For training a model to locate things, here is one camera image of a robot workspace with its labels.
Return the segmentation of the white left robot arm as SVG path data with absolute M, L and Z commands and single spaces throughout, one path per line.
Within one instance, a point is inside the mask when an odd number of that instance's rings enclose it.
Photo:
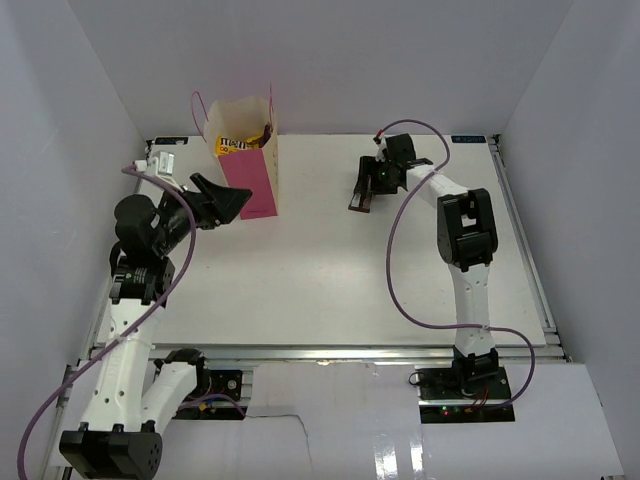
M 170 420 L 183 409 L 229 398 L 214 391 L 199 350 L 174 350 L 155 362 L 150 358 L 160 323 L 157 311 L 185 273 L 171 262 L 171 251 L 199 229 L 231 223 L 252 196 L 248 189 L 216 185 L 199 173 L 190 179 L 192 191 L 156 180 L 164 191 L 159 201 L 132 194 L 114 209 L 109 343 L 95 358 L 100 372 L 78 427 L 63 431 L 59 441 L 61 455 L 85 479 L 154 478 Z M 152 364 L 157 375 L 146 387 Z

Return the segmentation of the yellow M&M packet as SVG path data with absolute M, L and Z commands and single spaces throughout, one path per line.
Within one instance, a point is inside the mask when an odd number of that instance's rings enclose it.
M 224 156 L 239 151 L 251 150 L 249 143 L 242 140 L 234 140 L 224 136 L 218 136 L 215 143 L 215 155 Z
M 247 144 L 248 148 L 249 149 L 260 149 L 260 148 L 262 148 L 262 146 L 261 146 L 262 135 L 263 135 L 263 132 L 260 135 L 256 135 L 256 136 L 248 138 L 246 140 L 246 144 Z

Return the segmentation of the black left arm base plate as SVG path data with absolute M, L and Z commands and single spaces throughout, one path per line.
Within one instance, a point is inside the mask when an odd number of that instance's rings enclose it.
M 203 396 L 224 394 L 239 401 L 242 397 L 243 372 L 241 370 L 211 370 L 204 371 Z

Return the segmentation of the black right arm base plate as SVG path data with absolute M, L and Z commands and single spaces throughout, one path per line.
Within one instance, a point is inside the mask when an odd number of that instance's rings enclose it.
M 420 419 L 426 424 L 512 423 L 512 405 L 499 407 L 511 399 L 504 367 L 491 377 L 462 386 L 451 368 L 422 368 L 408 377 L 417 389 Z

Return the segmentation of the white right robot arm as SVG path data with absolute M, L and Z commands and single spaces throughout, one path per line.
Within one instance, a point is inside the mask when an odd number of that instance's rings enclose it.
M 378 151 L 359 160 L 351 211 L 368 213 L 380 195 L 411 191 L 436 211 L 436 246 L 448 266 L 456 309 L 451 384 L 461 397 L 472 399 L 498 373 L 495 342 L 488 331 L 488 275 L 498 236 L 489 192 L 470 189 L 436 171 L 419 158 L 407 133 L 374 137 Z

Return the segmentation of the dark blue purple snack bag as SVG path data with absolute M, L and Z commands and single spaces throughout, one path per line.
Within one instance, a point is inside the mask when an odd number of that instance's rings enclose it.
M 273 124 L 267 123 L 263 130 L 261 146 L 264 147 L 273 135 Z

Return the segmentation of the brown chocolate bar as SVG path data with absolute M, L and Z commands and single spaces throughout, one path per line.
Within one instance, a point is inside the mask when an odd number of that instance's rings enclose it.
M 365 194 L 354 193 L 348 209 L 359 213 L 369 213 L 371 211 L 372 197 L 373 195 L 370 192 Z

